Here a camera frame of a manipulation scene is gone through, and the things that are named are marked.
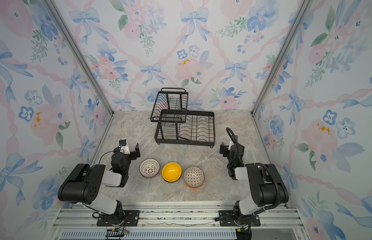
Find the yellow bowl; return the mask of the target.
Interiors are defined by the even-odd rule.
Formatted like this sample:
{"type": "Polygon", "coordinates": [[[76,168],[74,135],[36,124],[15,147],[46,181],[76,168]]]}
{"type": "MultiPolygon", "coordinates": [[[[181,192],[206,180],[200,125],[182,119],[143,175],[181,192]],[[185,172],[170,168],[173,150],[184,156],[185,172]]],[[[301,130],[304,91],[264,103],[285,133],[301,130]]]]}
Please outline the yellow bowl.
{"type": "Polygon", "coordinates": [[[168,163],[162,169],[162,177],[166,182],[174,183],[182,176],[182,168],[177,163],[168,163]]]}

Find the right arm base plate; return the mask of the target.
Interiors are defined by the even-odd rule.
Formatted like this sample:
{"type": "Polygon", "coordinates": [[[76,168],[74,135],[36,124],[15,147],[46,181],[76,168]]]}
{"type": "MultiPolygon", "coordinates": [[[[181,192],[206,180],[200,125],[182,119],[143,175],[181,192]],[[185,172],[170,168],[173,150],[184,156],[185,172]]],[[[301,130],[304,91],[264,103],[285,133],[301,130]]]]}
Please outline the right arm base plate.
{"type": "Polygon", "coordinates": [[[235,216],[233,211],[220,210],[219,216],[215,218],[221,227],[246,227],[250,224],[251,227],[260,227],[260,218],[255,215],[238,215],[235,216]]]}

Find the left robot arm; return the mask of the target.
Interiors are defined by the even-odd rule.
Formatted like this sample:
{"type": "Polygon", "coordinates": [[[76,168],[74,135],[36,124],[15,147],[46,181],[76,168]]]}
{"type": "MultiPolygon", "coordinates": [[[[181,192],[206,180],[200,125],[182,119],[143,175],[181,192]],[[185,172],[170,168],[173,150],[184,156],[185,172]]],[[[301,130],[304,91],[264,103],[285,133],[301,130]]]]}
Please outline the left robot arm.
{"type": "Polygon", "coordinates": [[[78,164],[58,190],[58,199],[71,204],[83,204],[93,210],[92,217],[98,227],[136,227],[140,211],[124,210],[123,204],[105,195],[101,186],[125,187],[131,162],[141,157],[139,145],[129,150],[127,140],[120,140],[112,155],[112,168],[106,165],[78,164]]]}

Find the white red patterned bowl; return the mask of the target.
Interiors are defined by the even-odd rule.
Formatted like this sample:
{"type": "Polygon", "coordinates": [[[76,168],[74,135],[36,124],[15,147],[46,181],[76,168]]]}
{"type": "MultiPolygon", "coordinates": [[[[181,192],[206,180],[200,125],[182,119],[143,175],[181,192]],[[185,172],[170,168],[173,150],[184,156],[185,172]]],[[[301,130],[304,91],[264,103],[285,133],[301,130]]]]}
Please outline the white red patterned bowl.
{"type": "Polygon", "coordinates": [[[144,160],[139,167],[140,174],[147,179],[155,177],[161,169],[160,163],[154,159],[144,160]]]}

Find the aluminium corner post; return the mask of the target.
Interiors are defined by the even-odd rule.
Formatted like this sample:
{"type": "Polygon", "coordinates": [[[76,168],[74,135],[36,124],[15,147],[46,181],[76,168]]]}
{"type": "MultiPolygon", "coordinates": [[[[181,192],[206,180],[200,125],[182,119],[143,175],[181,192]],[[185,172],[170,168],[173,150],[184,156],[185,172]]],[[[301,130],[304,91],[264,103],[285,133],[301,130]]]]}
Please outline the aluminium corner post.
{"type": "Polygon", "coordinates": [[[66,22],[64,21],[61,13],[59,12],[56,4],[54,1],[51,0],[44,0],[41,1],[42,4],[46,7],[47,12],[52,16],[54,23],[57,25],[58,29],[61,31],[62,35],[65,37],[67,44],[74,55],[75,60],[77,61],[78,65],[86,75],[89,83],[94,88],[95,93],[98,95],[101,103],[105,106],[107,112],[113,116],[114,111],[111,108],[109,101],[107,100],[104,92],[101,89],[98,81],[95,79],[90,66],[87,64],[84,55],[82,54],[78,44],[74,40],[74,36],[71,33],[70,29],[68,28],[66,22]]]}
{"type": "Polygon", "coordinates": [[[257,111],[260,110],[261,105],[262,105],[262,101],[265,98],[270,85],[273,83],[274,77],[276,76],[280,65],[282,65],[288,51],[290,50],[290,46],[292,44],[293,38],[295,37],[296,33],[298,32],[298,29],[301,26],[301,23],[303,22],[303,19],[305,18],[306,14],[307,14],[307,11],[308,11],[308,8],[310,7],[311,2],[312,1],[310,1],[310,0],[304,0],[304,1],[302,1],[302,4],[301,4],[300,8],[298,8],[296,17],[294,18],[294,21],[293,21],[293,24],[291,25],[291,27],[290,27],[287,35],[286,35],[285,41],[283,42],[283,44],[281,46],[281,49],[280,49],[279,53],[277,54],[276,61],[273,65],[266,81],[265,81],[265,84],[263,85],[263,87],[261,89],[261,92],[260,92],[259,97],[256,101],[256,104],[254,105],[254,107],[251,111],[252,117],[254,117],[257,114],[257,111]]]}

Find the orange dotted patterned bowl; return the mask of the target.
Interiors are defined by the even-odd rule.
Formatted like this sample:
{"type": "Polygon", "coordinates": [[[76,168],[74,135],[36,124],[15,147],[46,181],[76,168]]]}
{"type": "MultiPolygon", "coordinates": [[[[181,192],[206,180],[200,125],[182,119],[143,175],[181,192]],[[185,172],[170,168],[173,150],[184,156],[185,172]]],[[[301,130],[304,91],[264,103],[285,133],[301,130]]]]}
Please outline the orange dotted patterned bowl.
{"type": "Polygon", "coordinates": [[[184,172],[184,183],[192,189],[199,188],[205,181],[204,172],[198,167],[188,167],[184,172]]]}

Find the right aluminium corner post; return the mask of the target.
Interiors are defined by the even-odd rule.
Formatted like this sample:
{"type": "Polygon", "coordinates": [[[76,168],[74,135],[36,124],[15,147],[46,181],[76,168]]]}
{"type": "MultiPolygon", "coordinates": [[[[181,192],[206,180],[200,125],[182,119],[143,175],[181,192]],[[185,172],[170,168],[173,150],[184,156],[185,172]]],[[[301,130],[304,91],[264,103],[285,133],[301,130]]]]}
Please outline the right aluminium corner post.
{"type": "Polygon", "coordinates": [[[254,107],[251,111],[252,117],[254,117],[257,114],[257,111],[260,110],[261,105],[262,105],[262,101],[265,98],[270,85],[273,83],[274,77],[276,76],[280,65],[282,65],[288,51],[290,50],[290,46],[292,44],[293,38],[295,37],[296,33],[298,32],[298,29],[301,26],[301,23],[303,22],[303,19],[305,18],[306,14],[307,14],[307,11],[308,11],[308,8],[310,7],[311,2],[312,1],[310,1],[310,0],[304,0],[304,1],[302,1],[302,4],[301,4],[300,8],[298,8],[296,17],[294,18],[294,21],[293,21],[293,24],[291,25],[291,27],[290,27],[287,35],[286,35],[285,41],[283,42],[283,44],[281,46],[281,49],[280,49],[279,53],[277,54],[276,61],[273,65],[266,81],[265,81],[265,84],[263,85],[263,87],[261,89],[261,92],[260,92],[259,97],[256,101],[256,104],[254,105],[254,107]]]}

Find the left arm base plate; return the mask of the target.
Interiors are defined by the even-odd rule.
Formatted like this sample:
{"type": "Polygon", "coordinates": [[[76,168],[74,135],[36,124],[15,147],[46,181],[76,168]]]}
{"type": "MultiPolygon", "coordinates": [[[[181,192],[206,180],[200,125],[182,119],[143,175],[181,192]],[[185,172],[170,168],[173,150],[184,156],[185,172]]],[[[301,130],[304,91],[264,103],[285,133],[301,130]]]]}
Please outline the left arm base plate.
{"type": "Polygon", "coordinates": [[[136,227],[140,213],[139,210],[127,210],[113,215],[100,214],[96,217],[97,227],[136,227]]]}

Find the left aluminium corner post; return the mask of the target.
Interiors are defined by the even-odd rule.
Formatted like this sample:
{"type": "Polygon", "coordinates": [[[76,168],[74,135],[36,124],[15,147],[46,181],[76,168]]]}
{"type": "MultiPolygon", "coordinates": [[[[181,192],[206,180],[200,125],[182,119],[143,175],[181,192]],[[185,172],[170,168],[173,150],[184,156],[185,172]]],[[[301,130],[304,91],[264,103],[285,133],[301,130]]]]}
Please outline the left aluminium corner post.
{"type": "Polygon", "coordinates": [[[71,33],[70,29],[68,28],[66,22],[64,21],[61,13],[59,12],[56,4],[54,1],[51,0],[44,0],[41,1],[42,4],[46,7],[47,12],[52,16],[54,23],[57,25],[58,29],[61,31],[62,35],[65,37],[67,44],[74,55],[75,60],[77,61],[78,65],[86,75],[89,83],[94,88],[95,93],[98,95],[101,103],[105,106],[107,112],[113,116],[114,111],[111,108],[109,101],[107,100],[104,92],[101,89],[98,81],[95,79],[90,66],[87,64],[84,55],[82,54],[78,44],[74,40],[74,36],[71,33]]]}

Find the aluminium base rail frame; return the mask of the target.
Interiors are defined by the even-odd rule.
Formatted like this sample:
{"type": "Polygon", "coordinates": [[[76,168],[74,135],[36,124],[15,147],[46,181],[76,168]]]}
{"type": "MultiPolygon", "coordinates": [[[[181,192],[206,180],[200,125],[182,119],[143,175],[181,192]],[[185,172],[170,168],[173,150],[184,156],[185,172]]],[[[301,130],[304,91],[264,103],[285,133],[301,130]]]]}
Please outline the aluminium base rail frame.
{"type": "Polygon", "coordinates": [[[92,210],[82,205],[62,209],[49,240],[307,240],[294,208],[286,205],[236,223],[233,202],[124,203],[128,214],[121,227],[99,226],[92,210]]]}

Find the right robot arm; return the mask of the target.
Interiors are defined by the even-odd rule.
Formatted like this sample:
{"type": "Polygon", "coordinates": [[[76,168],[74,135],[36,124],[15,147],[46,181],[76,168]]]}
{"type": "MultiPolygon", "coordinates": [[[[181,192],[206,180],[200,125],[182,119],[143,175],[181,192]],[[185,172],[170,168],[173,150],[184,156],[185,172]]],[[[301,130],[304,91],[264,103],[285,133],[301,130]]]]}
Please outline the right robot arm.
{"type": "Polygon", "coordinates": [[[244,226],[256,220],[265,211],[272,210],[289,201],[289,193],[281,175],[273,164],[244,164],[244,146],[230,142],[220,145],[220,154],[228,159],[228,175],[235,181],[249,183],[250,195],[237,201],[233,211],[219,221],[227,220],[231,224],[244,226]]]}

